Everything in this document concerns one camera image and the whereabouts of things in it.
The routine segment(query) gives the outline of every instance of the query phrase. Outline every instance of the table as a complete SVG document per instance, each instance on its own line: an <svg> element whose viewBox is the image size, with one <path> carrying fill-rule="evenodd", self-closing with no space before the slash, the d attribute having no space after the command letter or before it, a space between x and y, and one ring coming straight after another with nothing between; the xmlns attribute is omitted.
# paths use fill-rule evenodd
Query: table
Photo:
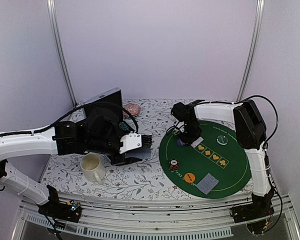
<svg viewBox="0 0 300 240"><path fill-rule="evenodd" d="M70 154L65 156L52 155L41 182L55 187L58 191L68 194L113 198L123 200L191 200L199 197L191 195L173 184L164 173L159 161L159 145L166 129L175 118L170 110L175 103L190 100L184 99L137 99L125 100L123 104L134 103L141 106L141 113L136 117L139 132L153 135L151 158L125 166L111 166L106 157L102 157L107 170L103 179L104 185L88 182L80 169L83 156ZM72 114L71 121L79 121L85 117L82 111ZM224 124L231 129L230 123ZM252 180L236 194L251 193Z"/></svg>

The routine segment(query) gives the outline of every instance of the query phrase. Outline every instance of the pink object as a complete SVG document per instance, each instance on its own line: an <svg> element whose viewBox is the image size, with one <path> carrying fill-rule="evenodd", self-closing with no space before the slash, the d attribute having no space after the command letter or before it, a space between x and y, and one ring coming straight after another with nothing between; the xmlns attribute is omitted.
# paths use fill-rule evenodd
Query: pink object
<svg viewBox="0 0 300 240"><path fill-rule="evenodd" d="M131 115L134 116L134 117L137 116L141 111L141 107L138 104L134 104L134 103L129 103L127 105L124 105L123 107L129 113L131 113ZM128 117L128 114L126 114L125 112L123 112L123 115L125 117Z"/></svg>

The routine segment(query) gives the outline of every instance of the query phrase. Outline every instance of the white backdrop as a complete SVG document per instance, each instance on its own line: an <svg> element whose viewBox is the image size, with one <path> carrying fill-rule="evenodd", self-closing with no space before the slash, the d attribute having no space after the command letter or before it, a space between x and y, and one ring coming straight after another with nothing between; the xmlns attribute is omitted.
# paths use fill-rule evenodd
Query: white backdrop
<svg viewBox="0 0 300 240"><path fill-rule="evenodd" d="M71 109L47 1L0 0L0 131L39 128ZM47 155L8 159L39 180ZM0 192L0 240L11 239L21 196Z"/></svg>
<svg viewBox="0 0 300 240"><path fill-rule="evenodd" d="M269 161L300 223L300 1L266 1L245 97L252 94L270 98L277 107L279 127L269 141ZM269 135L275 114L268 104L257 103Z"/></svg>
<svg viewBox="0 0 300 240"><path fill-rule="evenodd" d="M235 100L256 0L56 1L78 101L114 87L124 98Z"/></svg>

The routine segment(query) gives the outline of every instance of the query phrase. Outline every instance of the green poker mat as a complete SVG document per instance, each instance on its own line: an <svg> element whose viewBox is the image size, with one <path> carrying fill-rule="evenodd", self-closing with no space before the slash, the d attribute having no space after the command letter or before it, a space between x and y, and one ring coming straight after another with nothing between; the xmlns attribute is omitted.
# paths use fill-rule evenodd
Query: green poker mat
<svg viewBox="0 0 300 240"><path fill-rule="evenodd" d="M199 124L203 141L196 148L179 146L178 136L172 133L163 137L159 147L161 167L178 188L194 196L221 199L233 195L243 189L251 178L247 155L238 144L236 133L230 128L211 121L199 121ZM226 137L226 145L217 142L219 136ZM179 161L177 171L169 169L171 159ZM193 183L184 180L187 173L195 175ZM219 180L219 183L206 195L196 184L208 173Z"/></svg>

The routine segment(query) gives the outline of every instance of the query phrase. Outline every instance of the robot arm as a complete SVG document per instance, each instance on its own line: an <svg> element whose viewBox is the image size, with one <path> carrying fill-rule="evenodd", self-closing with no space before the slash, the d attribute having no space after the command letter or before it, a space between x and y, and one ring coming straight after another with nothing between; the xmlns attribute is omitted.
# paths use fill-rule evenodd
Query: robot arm
<svg viewBox="0 0 300 240"><path fill-rule="evenodd" d="M78 202L60 203L55 188L24 175L7 159L36 154L83 155L87 152L124 158L129 151L149 148L152 144L150 135L121 130L119 120L105 108L96 108L88 118L76 123L61 121L43 132L35 133L36 130L27 130L30 134L5 135L0 132L0 184L32 199L40 206L40 213L72 222L78 222L80 218Z"/></svg>
<svg viewBox="0 0 300 240"><path fill-rule="evenodd" d="M191 145L201 135L198 120L219 120L235 125L236 140L244 148L247 155L252 180L252 206L254 216L263 217L273 212L271 198L274 191L269 184L270 164L266 152L266 125L254 101L247 100L238 104L200 103L196 101L188 105L179 102L171 110L171 114L182 122L183 130L179 138L186 145ZM241 222L249 220L244 208L234 208Z"/></svg>

